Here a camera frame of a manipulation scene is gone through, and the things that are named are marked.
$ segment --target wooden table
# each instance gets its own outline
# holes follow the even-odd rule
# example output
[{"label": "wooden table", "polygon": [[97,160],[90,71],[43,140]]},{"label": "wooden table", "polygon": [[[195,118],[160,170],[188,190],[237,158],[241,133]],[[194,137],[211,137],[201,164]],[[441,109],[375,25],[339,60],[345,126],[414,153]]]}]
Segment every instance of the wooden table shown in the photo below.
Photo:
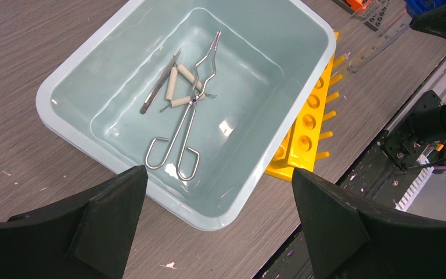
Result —
[{"label": "wooden table", "polygon": [[[0,0],[0,221],[113,176],[41,123],[35,94],[124,2]],[[332,1],[304,2],[333,28],[348,19]],[[367,32],[355,35],[352,48]],[[316,173],[338,179],[445,55],[445,40],[409,31],[346,81],[341,98],[327,108],[338,112],[325,124],[335,136],[319,148],[332,155]],[[290,184],[269,176],[235,222],[216,232],[195,230],[146,199],[125,278],[249,278],[298,223]],[[176,269],[164,267],[171,262]]]}]

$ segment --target test tube rack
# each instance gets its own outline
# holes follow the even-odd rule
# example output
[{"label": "test tube rack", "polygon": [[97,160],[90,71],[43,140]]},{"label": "test tube rack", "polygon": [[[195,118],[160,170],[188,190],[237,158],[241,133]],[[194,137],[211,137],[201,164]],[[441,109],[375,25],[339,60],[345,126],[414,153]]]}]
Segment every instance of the test tube rack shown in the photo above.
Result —
[{"label": "test tube rack", "polygon": [[318,145],[319,141],[333,136],[331,131],[321,133],[322,123],[336,116],[334,110],[324,114],[325,106],[340,95],[335,92],[328,96],[332,68],[338,64],[333,60],[334,57],[315,84],[297,119],[266,168],[266,174],[291,182],[295,167],[314,171],[316,160],[329,157],[329,152],[318,153]]}]

